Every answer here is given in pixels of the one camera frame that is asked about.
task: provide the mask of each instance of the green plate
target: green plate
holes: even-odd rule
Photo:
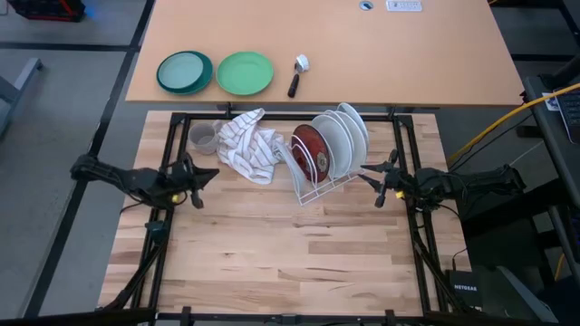
[[[272,63],[262,54],[234,53],[217,68],[219,86],[236,95],[252,95],[262,91],[274,76]]]
[[[194,82],[189,87],[186,87],[186,88],[181,89],[181,90],[171,91],[171,90],[168,90],[165,87],[163,87],[163,85],[161,85],[161,87],[163,87],[166,91],[169,91],[169,92],[172,92],[172,93],[178,94],[178,95],[190,95],[190,94],[194,94],[194,93],[197,93],[198,91],[203,90],[206,86],[208,86],[209,82],[211,81],[211,77],[212,77],[213,72],[214,72],[214,67],[213,67],[213,64],[211,64],[211,60],[209,60],[209,58],[205,54],[199,53],[197,51],[186,51],[186,53],[193,53],[199,59],[201,59],[201,61],[203,63],[203,71],[201,72],[201,75],[196,80],[196,82]]]

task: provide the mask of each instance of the black metal frame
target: black metal frame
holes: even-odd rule
[[[232,112],[232,106],[227,105],[227,110],[223,113],[173,113],[171,116],[169,124],[169,132],[163,151],[163,158],[161,161],[161,169],[164,169],[169,164],[170,153],[173,149],[174,140],[177,137],[178,125],[182,124],[182,131],[179,139],[178,148],[178,158],[185,154],[185,147],[187,144],[187,132],[193,120],[215,120],[215,119],[226,119],[230,120],[235,118],[238,114]],[[264,115],[262,120],[312,120],[315,114],[276,114],[267,113]],[[407,130],[407,135],[409,137],[409,144],[411,150],[412,163],[415,169],[421,168],[421,160],[419,156],[419,149],[417,147],[417,141],[415,137],[414,124],[411,115],[394,115],[394,110],[390,114],[385,116],[370,116],[363,115],[362,118],[365,121],[381,121],[381,122],[391,122],[393,131],[395,134],[395,143],[397,150],[399,150],[399,164],[401,168],[407,171],[407,162],[405,158],[405,148],[402,141],[401,125]],[[413,203],[410,200],[405,200],[407,207],[407,217],[410,225],[410,237],[413,250],[413,258],[417,274],[417,282],[419,285],[420,294],[420,304],[423,311],[423,317],[400,319],[397,318],[398,322],[405,321],[411,323],[413,321],[420,321],[424,318],[426,314],[432,312],[430,308],[430,298],[427,289],[427,279],[425,277],[425,270],[423,264],[428,265],[433,277],[435,279],[436,291],[438,304],[441,312],[448,311],[448,301],[455,308],[455,313],[466,312],[462,310],[462,301],[456,296],[454,291],[451,289],[449,282],[443,275],[440,269],[439,256],[437,254],[437,245],[435,242],[435,235],[433,232],[433,226],[431,222],[430,214],[423,215],[423,223],[425,225],[425,235],[428,243],[428,247],[425,247],[421,240],[421,235],[419,233],[419,228],[416,220],[416,210]],[[160,211],[158,209],[151,209],[150,222],[159,219]],[[172,211],[166,211],[165,222],[168,230],[171,228],[171,221],[173,217]],[[150,231],[147,231],[145,235],[145,240],[143,243],[143,251],[141,253],[141,263],[145,260],[147,254],[151,251],[153,243],[151,241]],[[154,269],[153,285],[150,292],[149,299],[149,309],[157,308],[157,301],[160,295],[160,284],[162,280],[163,267],[165,263],[165,253],[166,247],[161,249],[158,261]],[[133,300],[131,302],[131,308],[136,309],[140,307],[140,299],[142,296],[143,281],[137,287],[135,294],[133,295]],[[184,317],[184,313],[160,313],[158,315],[158,320],[182,320],[183,318],[190,321],[200,321],[203,318],[205,321],[274,321],[283,324],[297,324],[301,322],[380,322],[383,324],[388,323],[385,320],[385,316],[394,314],[392,311],[386,311],[385,316],[316,316],[316,315],[250,315],[250,314],[190,314],[186,312],[188,317]]]

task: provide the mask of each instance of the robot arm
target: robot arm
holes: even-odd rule
[[[400,197],[413,199],[417,210],[431,212],[439,208],[439,203],[444,199],[465,199],[467,193],[515,195],[522,193],[526,187],[517,170],[509,165],[468,175],[444,172],[436,168],[420,168],[412,176],[394,166],[397,159],[398,152],[394,149],[389,161],[374,166],[362,166],[371,171],[385,173],[382,182],[359,175],[379,193],[375,202],[377,207],[384,205],[388,189],[397,191]]]
[[[171,209],[176,205],[173,197],[189,191],[191,203],[202,208],[198,191],[219,173],[216,168],[198,168],[191,156],[168,166],[167,172],[152,168],[125,170],[100,162],[95,156],[81,155],[71,168],[75,180],[100,180],[115,186],[123,193],[147,206]]]

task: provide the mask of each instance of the white plate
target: white plate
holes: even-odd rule
[[[282,154],[282,157],[284,158],[286,165],[288,166],[290,172],[292,173],[292,182],[294,183],[294,190],[296,194],[300,196],[300,193],[302,192],[303,187],[307,182],[305,173],[302,172],[302,169],[300,169],[298,163],[296,163],[296,160],[292,156],[290,149],[288,149],[285,143],[277,142],[276,145],[278,147],[278,150],[280,151],[280,154]]]
[[[366,143],[364,142],[363,132],[359,129],[359,126],[354,122],[353,118],[349,117],[348,114],[344,112],[337,111],[341,119],[343,119],[346,128],[350,131],[353,137],[353,164],[351,165],[350,171],[361,169],[361,165],[366,163]]]
[[[328,175],[334,178],[344,176],[348,173],[353,162],[353,150],[351,149],[351,140],[343,126],[335,118],[328,115],[319,115],[314,118],[312,126],[320,132],[331,151],[331,167]]]
[[[366,144],[366,149],[368,151],[370,146],[369,131],[366,129],[363,118],[361,118],[359,112],[357,112],[349,103],[338,104],[338,108],[336,110],[342,111],[348,114],[349,117],[353,118],[354,122],[356,122],[356,125],[359,126],[359,129],[361,130],[362,135],[364,136],[364,143]]]
[[[346,131],[346,134],[348,135],[348,139],[351,141],[351,149],[354,151],[353,135],[351,135],[351,132],[348,130],[348,127],[346,126],[346,123],[344,122],[343,117],[341,117],[338,113],[341,113],[341,112],[336,112],[333,110],[326,110],[324,112],[324,114],[335,118],[338,121],[338,123],[341,124],[341,127],[343,127],[344,131]]]

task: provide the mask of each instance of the teal plate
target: teal plate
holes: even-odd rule
[[[167,91],[193,86],[203,72],[203,62],[191,52],[179,52],[165,59],[157,70],[157,82]]]
[[[195,56],[201,60],[201,62],[203,64],[203,70],[201,71],[201,74],[199,75],[198,79],[195,82],[193,82],[192,84],[190,84],[188,87],[178,89],[178,90],[168,89],[167,87],[163,87],[163,84],[161,82],[159,83],[159,85],[165,91],[169,91],[171,93],[178,94],[178,95],[190,95],[190,94],[197,93],[198,91],[201,91],[206,86],[208,86],[209,82],[211,81],[211,78],[212,78],[213,72],[214,72],[213,64],[211,63],[211,60],[209,60],[209,58],[203,53],[199,53],[197,51],[184,51],[181,53],[195,54]]]

